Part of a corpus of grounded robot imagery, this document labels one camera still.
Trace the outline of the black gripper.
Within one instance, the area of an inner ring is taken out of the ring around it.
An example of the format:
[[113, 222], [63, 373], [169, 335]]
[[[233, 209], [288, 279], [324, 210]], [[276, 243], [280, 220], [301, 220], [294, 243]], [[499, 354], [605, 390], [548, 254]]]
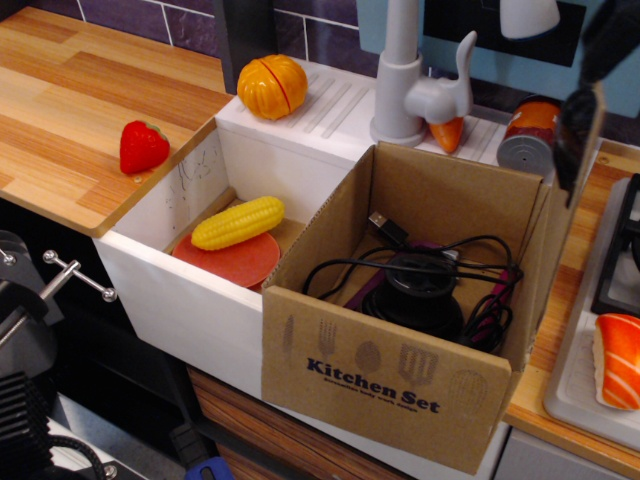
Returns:
[[592, 87], [606, 78], [639, 46], [639, 0], [604, 1], [582, 34], [583, 59], [578, 84], [562, 104], [553, 160], [562, 190], [576, 185], [596, 112]]

